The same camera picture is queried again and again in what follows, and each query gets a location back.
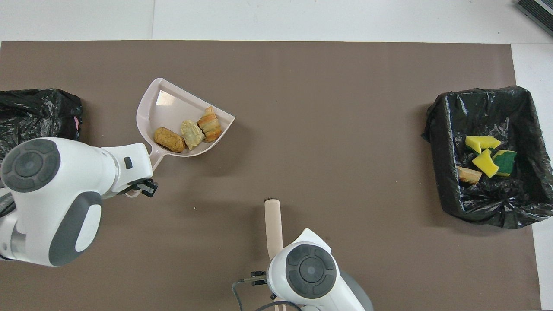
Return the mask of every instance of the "cable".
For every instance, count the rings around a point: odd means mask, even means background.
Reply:
[[[232,283],[232,293],[236,297],[236,301],[238,301],[238,306],[240,307],[240,311],[244,311],[244,308],[242,307],[242,302],[240,301],[240,296],[238,296],[238,292],[236,291],[236,285],[244,283],[244,279],[239,279],[236,282]]]
[[[261,310],[265,310],[269,307],[272,307],[274,305],[281,305],[281,304],[285,304],[285,305],[289,305],[291,307],[294,307],[296,308],[296,310],[298,311],[301,311],[300,307],[298,307],[296,304],[292,303],[292,302],[289,302],[289,301],[277,301],[277,302],[271,302],[271,303],[268,303],[262,307],[260,307],[259,309],[256,309],[255,311],[261,311]]]

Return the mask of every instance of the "black trash bag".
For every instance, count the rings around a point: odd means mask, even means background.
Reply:
[[[431,144],[442,209],[474,224],[517,229],[553,215],[553,174],[530,92],[519,86],[471,89],[438,96],[427,111],[423,138]],[[456,165],[478,170],[466,136],[493,136],[496,150],[516,151],[510,177],[482,174],[460,185]]]
[[[0,160],[15,146],[38,137],[78,141],[81,100],[57,89],[0,91]]]

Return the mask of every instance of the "brown table surface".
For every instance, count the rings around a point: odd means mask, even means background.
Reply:
[[[508,45],[3,42],[0,90],[55,87],[84,106],[81,140],[145,142],[142,94],[163,77],[234,114],[206,154],[166,157],[152,199],[106,200],[92,246],[47,268],[0,265],[0,309],[237,310],[265,270],[263,199],[284,242],[309,227],[376,310],[540,309],[531,228],[441,211],[426,108],[442,92],[515,84]],[[265,286],[238,287],[246,310]]]

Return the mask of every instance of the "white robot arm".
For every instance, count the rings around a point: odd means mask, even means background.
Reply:
[[[267,284],[282,300],[303,311],[373,311],[364,290],[331,255],[330,246],[305,229],[271,261]]]
[[[61,266],[96,236],[102,200],[144,189],[152,196],[152,164],[143,144],[91,147],[63,138],[36,138],[2,163],[0,258]]]

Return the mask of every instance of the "white tile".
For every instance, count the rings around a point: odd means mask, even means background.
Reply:
[[[154,0],[1,0],[0,41],[151,39]]]
[[[512,0],[156,0],[153,39],[553,43]]]
[[[547,153],[553,154],[553,44],[512,45],[517,85],[532,93]],[[532,225],[542,309],[553,309],[553,219]]]

